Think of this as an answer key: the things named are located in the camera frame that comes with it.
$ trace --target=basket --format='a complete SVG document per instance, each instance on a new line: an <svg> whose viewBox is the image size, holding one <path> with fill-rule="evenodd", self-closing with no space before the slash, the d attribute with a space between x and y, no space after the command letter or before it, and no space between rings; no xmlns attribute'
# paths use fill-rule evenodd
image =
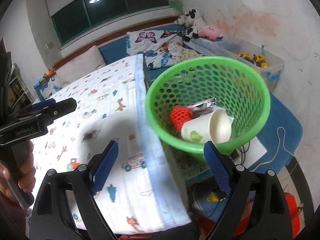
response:
<svg viewBox="0 0 320 240"><path fill-rule="evenodd" d="M234 117L232 139L216 145L223 154L249 142L268 119L270 94L259 74L240 61L209 56L183 61L158 76L146 96L150 125L167 144L203 159L204 146L181 140L169 114L176 105L188 106L212 97Z"/></svg>

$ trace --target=black and white plush toy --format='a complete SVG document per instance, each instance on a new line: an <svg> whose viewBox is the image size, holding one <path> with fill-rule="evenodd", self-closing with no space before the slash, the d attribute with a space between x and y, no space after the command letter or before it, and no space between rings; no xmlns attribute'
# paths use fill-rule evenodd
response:
<svg viewBox="0 0 320 240"><path fill-rule="evenodd" d="M184 41L190 41L190 38L198 38L198 28L204 25L201 12L198 9L192 9L184 15L180 15L174 22L177 25L184 25L186 34L183 36Z"/></svg>

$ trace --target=silver screw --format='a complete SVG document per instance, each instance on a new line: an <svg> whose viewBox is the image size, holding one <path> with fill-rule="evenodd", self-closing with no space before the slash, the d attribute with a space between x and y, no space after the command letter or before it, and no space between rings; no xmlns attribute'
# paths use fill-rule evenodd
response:
<svg viewBox="0 0 320 240"><path fill-rule="evenodd" d="M268 170L268 174L269 174L270 176L274 176L274 175L275 175L275 172L274 172L273 170Z"/></svg>
<svg viewBox="0 0 320 240"><path fill-rule="evenodd" d="M79 171L85 171L86 168L87 168L87 165L85 165L85 164L81 164L78 166Z"/></svg>
<svg viewBox="0 0 320 240"><path fill-rule="evenodd" d="M237 165L237 166L236 166L236 169L237 169L238 171L244 171L244 166L242 166L242 165Z"/></svg>
<svg viewBox="0 0 320 240"><path fill-rule="evenodd" d="M54 172L55 172L54 169L48 170L47 175L48 175L48 176L51 176L51 175L54 174Z"/></svg>

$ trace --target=green leaf logo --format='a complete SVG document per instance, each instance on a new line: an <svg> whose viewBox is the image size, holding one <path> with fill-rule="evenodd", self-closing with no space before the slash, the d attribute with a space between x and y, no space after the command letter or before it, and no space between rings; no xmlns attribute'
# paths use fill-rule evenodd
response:
<svg viewBox="0 0 320 240"><path fill-rule="evenodd" d="M190 138L191 141L198 143L201 141L201 139L203 138L203 136L201 136L200 134L198 134L196 131L191 131L190 132Z"/></svg>

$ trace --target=kirby plush toy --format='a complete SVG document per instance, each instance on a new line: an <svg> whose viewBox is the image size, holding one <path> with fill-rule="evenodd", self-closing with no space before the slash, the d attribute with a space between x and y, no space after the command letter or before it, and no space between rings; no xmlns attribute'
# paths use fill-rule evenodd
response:
<svg viewBox="0 0 320 240"><path fill-rule="evenodd" d="M204 25L200 27L199 36L208 37L212 41L215 41L218 38L223 38L223 34L218 28L209 25Z"/></svg>

